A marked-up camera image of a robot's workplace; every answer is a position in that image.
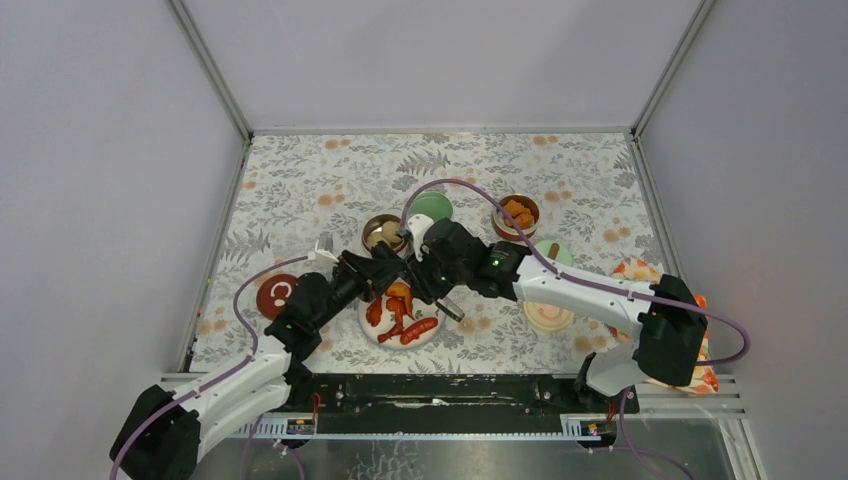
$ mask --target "green cup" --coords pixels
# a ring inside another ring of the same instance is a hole
[[[439,192],[422,193],[415,197],[412,205],[410,205],[407,218],[419,213],[432,218],[434,223],[443,218],[451,220],[453,219],[453,205],[448,197]]]

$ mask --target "red round object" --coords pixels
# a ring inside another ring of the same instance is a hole
[[[286,300],[291,295],[297,278],[281,273],[265,280],[256,292],[256,307],[268,320],[274,320],[286,308]]]

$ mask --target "sausage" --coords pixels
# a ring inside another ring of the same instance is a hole
[[[392,328],[390,328],[388,332],[377,335],[377,341],[383,343],[396,335],[400,335],[401,333],[403,333],[403,324],[395,323],[394,325],[392,325]]]
[[[368,324],[372,327],[376,327],[380,324],[380,320],[383,316],[383,297],[377,298],[371,302],[371,305],[368,306],[368,310],[365,311],[365,319],[368,320]]]
[[[386,295],[403,299],[403,304],[406,306],[406,314],[412,315],[412,291],[409,290],[409,285],[395,282],[386,289]]]
[[[418,340],[422,333],[436,328],[438,324],[439,319],[436,317],[428,317],[413,323],[400,335],[400,344],[408,345],[409,342]]]

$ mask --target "orange food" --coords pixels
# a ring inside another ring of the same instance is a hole
[[[410,342],[418,340],[421,334],[436,328],[438,324],[439,319],[436,317],[428,317],[413,323],[400,335],[400,344],[408,345]]]
[[[531,213],[522,213],[521,215],[515,217],[515,221],[521,228],[530,228],[533,226],[533,222],[535,221],[535,219],[533,218],[533,214]]]
[[[380,343],[385,343],[386,340],[388,340],[388,339],[390,339],[394,336],[400,335],[402,333],[403,333],[403,325],[401,325],[400,323],[396,323],[392,326],[392,328],[389,329],[388,332],[381,333],[380,335],[377,335],[377,341],[380,342]]]
[[[389,288],[386,289],[386,295],[403,299],[403,304],[406,307],[406,314],[412,315],[412,291],[409,290],[409,285],[401,282],[395,282],[389,285]]]
[[[368,306],[368,310],[365,311],[365,319],[368,320],[368,325],[372,327],[376,327],[380,324],[381,317],[383,316],[383,297],[378,298],[371,302],[371,305]]]
[[[507,212],[509,212],[510,215],[512,215],[512,218],[515,218],[515,217],[521,215],[522,213],[530,213],[529,208],[525,207],[524,205],[522,205],[521,203],[519,203],[515,200],[510,200],[510,201],[506,202],[506,205],[504,205],[504,208],[506,209]]]
[[[403,316],[409,312],[406,311],[406,305],[403,300],[397,297],[391,297],[386,300],[386,309],[395,314],[395,323],[403,325]]]
[[[515,219],[515,222],[521,228],[532,227],[533,223],[536,221],[536,219],[533,218],[533,212],[531,212],[529,208],[525,207],[524,205],[515,200],[510,200],[506,202],[506,205],[504,205],[504,209],[509,212],[512,218]],[[504,218],[504,223],[507,226],[512,225],[512,222],[510,222],[507,218]]]

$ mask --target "cable clip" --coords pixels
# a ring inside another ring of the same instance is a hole
[[[633,301],[636,300],[635,298],[633,298],[633,293],[635,293],[635,287],[636,287],[636,283],[632,283],[632,282],[630,283],[630,285],[627,286],[627,300],[630,301],[630,302],[633,302]]]

